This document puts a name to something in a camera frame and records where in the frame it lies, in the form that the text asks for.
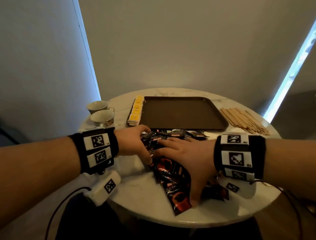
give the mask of teacup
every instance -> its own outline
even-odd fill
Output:
[[[94,114],[97,111],[108,110],[109,108],[113,108],[113,107],[108,107],[108,106],[109,106],[109,102],[95,101],[93,103],[89,103],[87,105],[87,109],[89,110],[90,114]]]
[[[90,119],[97,127],[108,127],[114,123],[115,113],[110,110],[101,110],[93,113]]]

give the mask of marble tabletop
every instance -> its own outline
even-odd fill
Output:
[[[109,106],[115,108],[114,126],[116,129],[126,127],[126,119],[136,95],[206,97],[218,109],[238,107],[247,110],[268,129],[270,136],[267,138],[281,138],[272,125],[242,104],[209,92],[183,88],[145,89],[109,100]],[[93,126],[93,122],[87,117],[79,131]],[[226,132],[230,132],[232,128],[233,126],[229,125]],[[122,181],[116,192],[111,195],[112,201],[128,209],[137,217],[175,227],[206,228],[239,222],[268,206],[280,194],[276,188],[256,182],[254,183],[256,184],[255,194],[250,199],[242,198],[230,191],[229,201],[209,199],[200,203],[196,208],[189,209],[175,217],[164,190],[159,184],[156,184],[153,173],[146,170],[138,156],[120,156],[116,158],[113,168],[119,172]]]

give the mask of brown tray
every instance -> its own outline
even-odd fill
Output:
[[[212,101],[203,97],[145,97],[139,124],[151,129],[224,131],[228,127]]]

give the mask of hand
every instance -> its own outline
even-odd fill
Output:
[[[191,176],[190,203],[195,207],[206,182],[217,175],[213,160],[215,140],[198,141],[188,138],[185,141],[171,137],[158,143],[166,148],[157,149],[154,158],[165,156],[188,170]]]
[[[152,159],[140,140],[140,134],[144,131],[149,133],[151,130],[145,125],[115,130],[114,134],[118,141],[118,156],[138,155],[143,163],[152,164]]]

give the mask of round table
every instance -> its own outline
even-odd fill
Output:
[[[268,129],[271,134],[268,138],[281,138],[267,121],[242,104],[216,94],[183,88],[146,89],[123,94],[109,100],[109,106],[115,108],[114,125],[116,129],[126,127],[127,117],[137,95],[206,97],[218,109],[238,107],[247,110]],[[87,118],[79,131],[93,126],[93,122]],[[226,132],[230,132],[232,128],[229,125]],[[113,167],[121,175],[122,181],[110,199],[139,218],[168,226],[207,228],[236,223],[265,208],[280,194],[280,191],[276,188],[256,182],[256,192],[251,199],[244,199],[230,191],[229,201],[222,202],[209,199],[200,203],[194,209],[191,208],[178,216],[174,216],[163,188],[155,182],[153,173],[145,169],[138,156],[120,156],[116,158]]]

